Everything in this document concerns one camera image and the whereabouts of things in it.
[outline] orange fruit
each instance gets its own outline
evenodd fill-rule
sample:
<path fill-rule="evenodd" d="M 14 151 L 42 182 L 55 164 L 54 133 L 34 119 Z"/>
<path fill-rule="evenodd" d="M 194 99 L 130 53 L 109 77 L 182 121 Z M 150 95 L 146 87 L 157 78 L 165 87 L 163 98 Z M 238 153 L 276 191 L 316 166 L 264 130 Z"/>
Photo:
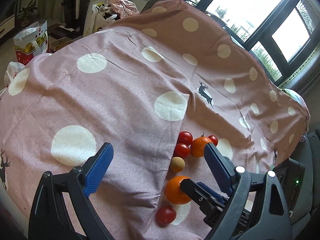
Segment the orange fruit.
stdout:
<path fill-rule="evenodd" d="M 173 179 L 170 179 L 165 186 L 164 194 L 167 197 L 167 199 L 177 205 L 183 205 L 187 204 L 191 201 L 191 198 L 189 198 L 181 189 L 180 189 L 180 183 L 184 179 L 189 179 L 189 177 L 186 176 L 176 176 Z"/>
<path fill-rule="evenodd" d="M 206 136 L 201 136 L 199 138 L 194 139 L 191 143 L 191 146 L 190 146 L 190 153 L 194 157 L 203 157 L 204 156 L 204 147 L 208 143 L 212 143 L 212 140 L 210 140 Z"/>

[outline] brown box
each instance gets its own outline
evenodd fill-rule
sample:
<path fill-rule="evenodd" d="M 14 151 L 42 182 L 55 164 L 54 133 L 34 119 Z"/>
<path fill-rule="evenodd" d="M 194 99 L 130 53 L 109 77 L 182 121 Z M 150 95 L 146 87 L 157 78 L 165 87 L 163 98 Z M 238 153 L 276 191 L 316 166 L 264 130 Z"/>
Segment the brown box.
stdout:
<path fill-rule="evenodd" d="M 64 37 L 59 40 L 53 41 L 50 43 L 50 52 L 54 53 L 59 49 L 62 49 L 63 47 L 69 45 L 70 43 L 72 43 L 72 39 L 69 37 Z"/>

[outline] window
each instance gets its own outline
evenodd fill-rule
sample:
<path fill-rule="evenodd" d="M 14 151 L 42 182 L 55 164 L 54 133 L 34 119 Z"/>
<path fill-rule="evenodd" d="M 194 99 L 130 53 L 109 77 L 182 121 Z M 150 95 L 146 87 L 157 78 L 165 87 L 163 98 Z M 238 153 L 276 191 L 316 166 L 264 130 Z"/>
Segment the window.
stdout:
<path fill-rule="evenodd" d="M 281 0 L 213 0 L 207 12 L 227 23 L 243 41 L 259 27 Z"/>
<path fill-rule="evenodd" d="M 262 65 L 275 85 L 320 43 L 320 12 L 310 0 L 185 0 L 217 21 Z"/>
<path fill-rule="evenodd" d="M 298 12 L 294 9 L 272 35 L 287 61 L 296 55 L 310 38 Z"/>

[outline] cherry tomato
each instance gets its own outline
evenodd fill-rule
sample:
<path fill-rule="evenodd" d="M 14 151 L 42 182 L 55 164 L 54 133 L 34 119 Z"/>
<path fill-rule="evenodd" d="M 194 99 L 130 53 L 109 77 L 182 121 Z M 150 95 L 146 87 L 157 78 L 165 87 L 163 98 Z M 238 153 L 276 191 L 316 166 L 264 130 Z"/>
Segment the cherry tomato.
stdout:
<path fill-rule="evenodd" d="M 214 135 L 209 135 L 208 138 L 209 138 L 210 140 L 212 140 L 214 146 L 217 146 L 217 145 L 218 145 L 218 139 L 217 139 L 217 137 L 215 137 Z"/>
<path fill-rule="evenodd" d="M 189 132 L 183 131 L 179 133 L 177 143 L 184 143 L 189 146 L 192 143 L 192 140 L 193 140 L 192 134 Z"/>
<path fill-rule="evenodd" d="M 163 206 L 156 213 L 156 221 L 160 225 L 169 225 L 176 219 L 177 213 L 171 206 Z"/>
<path fill-rule="evenodd" d="M 184 143 L 178 143 L 173 151 L 173 155 L 175 157 L 180 157 L 182 159 L 187 158 L 189 154 L 190 154 L 190 148 L 188 145 Z"/>

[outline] white drawer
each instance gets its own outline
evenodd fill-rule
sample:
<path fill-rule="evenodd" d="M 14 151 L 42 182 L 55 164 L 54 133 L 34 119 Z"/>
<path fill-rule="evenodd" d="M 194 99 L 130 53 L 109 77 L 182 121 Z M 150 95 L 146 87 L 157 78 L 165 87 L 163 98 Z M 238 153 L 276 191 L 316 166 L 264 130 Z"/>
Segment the white drawer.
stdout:
<path fill-rule="evenodd" d="M 0 23 L 0 39 L 14 28 L 14 15 Z"/>

